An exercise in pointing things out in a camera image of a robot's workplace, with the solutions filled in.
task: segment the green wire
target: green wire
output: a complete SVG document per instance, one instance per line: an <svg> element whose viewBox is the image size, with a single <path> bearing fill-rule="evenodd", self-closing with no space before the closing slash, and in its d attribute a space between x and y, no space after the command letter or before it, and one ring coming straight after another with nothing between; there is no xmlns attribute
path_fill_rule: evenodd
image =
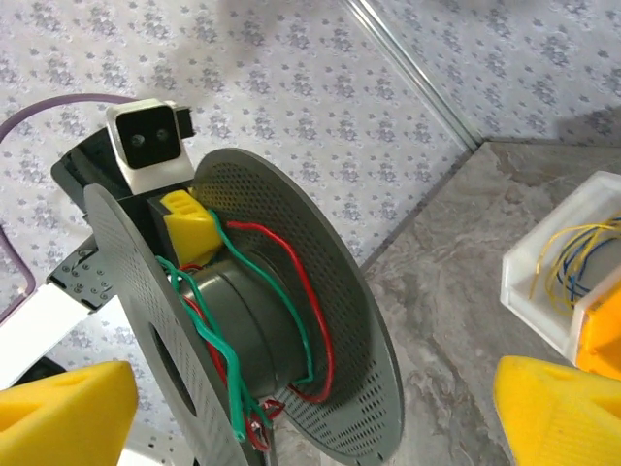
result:
<svg viewBox="0 0 621 466"><path fill-rule="evenodd" d="M268 419L265 412L261 409L259 404L250 396L247 386L242 379L238 356L236 355L235 351L228 344L226 344L226 342L223 341L222 331L220 330L217 320L213 318L213 315L210 312L207 303L205 302L205 299L203 298L203 295L200 292L198 285L196 284L192 276L181 270L178 270L170 261L164 259L163 257L158 256L157 260L170 273L171 285L173 286L173 289L177 294L179 294L180 292L179 278L185 280L189 284L194 295L194 299L196 299L197 304L201 307L205 318L207 319L212 328L212 331L207 327L207 325L205 325L205 322L201 320L201 318L196 314L191 306L184 302L182 297L180 297L181 303L190 315L192 323L194 323L194 326L196 327L199 335L204 340L212 344L213 347L216 348L226 359L227 381L229 386L229 405L231 408L231 426L233 427L233 431L238 441L243 442L245 440L245 425L244 419L242 417L243 411L241 406L242 399L244 399L245 405L244 413L248 414L249 411L257 413L261 418L263 424L266 427L270 428L272 426L272 423ZM221 345L214 343L210 334L217 338L220 341Z"/></svg>
<svg viewBox="0 0 621 466"><path fill-rule="evenodd" d="M274 291L280 297L280 299L282 300L286 308L289 310L289 313L295 320L298 330L300 331L300 336L302 337L302 344L304 345L304 349L307 354L307 371L308 371L308 376L305 379L296 381L296 383L311 383L312 381L314 381L311 344L309 343L309 335L307 333L306 327L304 326L304 323L302 322L302 319L300 318L300 314L298 313L294 304L291 302L291 300L286 295L286 293L278 285L278 283L272 277L270 277L270 275L267 272L262 270L258 265L253 263L250 259L248 259L245 255L243 255L237 248L235 248L233 243L231 243L231 240L226 236L226 233L224 233L224 230L222 229L222 224L220 223L220 219L218 218L217 214L211 209L209 210L209 212L213 216L213 220L215 222L215 228L217 229L217 232L220 235L220 238L222 238L222 241L224 242L226 247L231 251L231 253L235 257L237 257L238 260L240 260L246 267L256 272L261 278L263 278L263 280L265 280L274 289Z"/></svg>

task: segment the yellow wire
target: yellow wire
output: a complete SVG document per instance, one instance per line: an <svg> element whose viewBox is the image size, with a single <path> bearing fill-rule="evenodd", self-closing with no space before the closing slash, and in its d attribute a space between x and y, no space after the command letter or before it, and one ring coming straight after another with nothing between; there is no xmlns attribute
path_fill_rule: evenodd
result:
<svg viewBox="0 0 621 466"><path fill-rule="evenodd" d="M545 292L550 300L550 303L552 304L553 309L556 312L564 315L568 312L571 313L573 310L573 306L579 298L571 298L570 277L575 276L579 272L582 264L588 257L589 253L593 250L593 248L597 246L599 241L603 241L603 239L601 239L602 235L612 234L613 237L619 237L619 235L621 235L621 221L615 220L615 218L618 218L620 216L621 211L614 214L612 217L602 223L589 223L578 226L570 226L552 235L552 237L548 240L548 242L545 244L539 254L539 258L535 266L535 276L533 277L533 281L531 283L529 299L533 299L533 295L535 294L535 289L537 287L537 282L539 280L539 275L541 273L541 263L545 259L545 256L547 255L550 247L561 236L574 231L576 233L572 235L572 237L568 241L565 242L566 245L571 246L565 246L561 248L561 252L559 253L556 260L552 261L549 272L544 282ZM588 233L589 230L593 230L592 233L590 235L585 235L585 233ZM585 238L580 241L579 239L583 235L585 235ZM557 275L559 275L563 264L566 263L568 259L573 257L576 254L577 250L579 250L580 248L582 248L582 252L580 253L579 257L575 257L574 260L571 261L571 269L563 274L564 277L562 283L562 296L558 296L555 293L555 286L558 285L556 277ZM558 304L563 304L565 310L559 309Z"/></svg>

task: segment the gray perforated disc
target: gray perforated disc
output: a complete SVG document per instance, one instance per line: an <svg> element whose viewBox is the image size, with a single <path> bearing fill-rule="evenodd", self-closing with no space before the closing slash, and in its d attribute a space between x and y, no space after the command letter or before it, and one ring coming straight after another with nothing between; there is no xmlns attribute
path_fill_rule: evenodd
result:
<svg viewBox="0 0 621 466"><path fill-rule="evenodd" d="M194 196L223 221L266 225L297 251L334 341L333 394L315 405L284 390L293 424L317 447L350 465L375 466L399 445L404 424L401 378L377 303L339 235L304 192L262 158L235 149L216 150L199 165ZM316 393L323 384L325 353L310 305L288 255L261 234L230 230L234 244L262 257L291 292L311 327L319 378L304 387Z"/></svg>
<svg viewBox="0 0 621 466"><path fill-rule="evenodd" d="M145 240L106 189L88 186L84 199L123 309L199 464L259 466L234 438L226 388Z"/></svg>

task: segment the metal edge strip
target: metal edge strip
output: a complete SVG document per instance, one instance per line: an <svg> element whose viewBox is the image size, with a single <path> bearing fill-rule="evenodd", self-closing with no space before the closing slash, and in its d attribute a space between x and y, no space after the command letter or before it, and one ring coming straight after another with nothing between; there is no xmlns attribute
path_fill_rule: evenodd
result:
<svg viewBox="0 0 621 466"><path fill-rule="evenodd" d="M479 132L468 122L465 115L455 109L454 104L443 96L431 73L423 70L415 61L415 53L399 41L390 28L379 17L367 0L341 0L350 13L358 20L362 28L377 42L386 53L387 58L404 75L414 88L420 91L429 105L450 128L455 136L472 152L477 150L484 140Z"/></svg>

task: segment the patterned wallpaper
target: patterned wallpaper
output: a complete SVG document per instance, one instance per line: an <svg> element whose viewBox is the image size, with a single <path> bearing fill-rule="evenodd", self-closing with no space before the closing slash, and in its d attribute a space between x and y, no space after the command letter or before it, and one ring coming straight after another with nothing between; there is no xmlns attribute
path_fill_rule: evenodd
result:
<svg viewBox="0 0 621 466"><path fill-rule="evenodd" d="M235 146L273 161L362 262L464 148L334 2L0 0L0 104L8 116L68 92L189 104L193 162ZM0 219L39 279L87 234L49 176L103 121L103 105L35 116L0 158ZM0 306L20 284L0 257ZM176 427L124 316L104 312L52 356L67 367L134 363L139 420Z"/></svg>
<svg viewBox="0 0 621 466"><path fill-rule="evenodd" d="M618 0L371 0L486 138L621 145Z"/></svg>

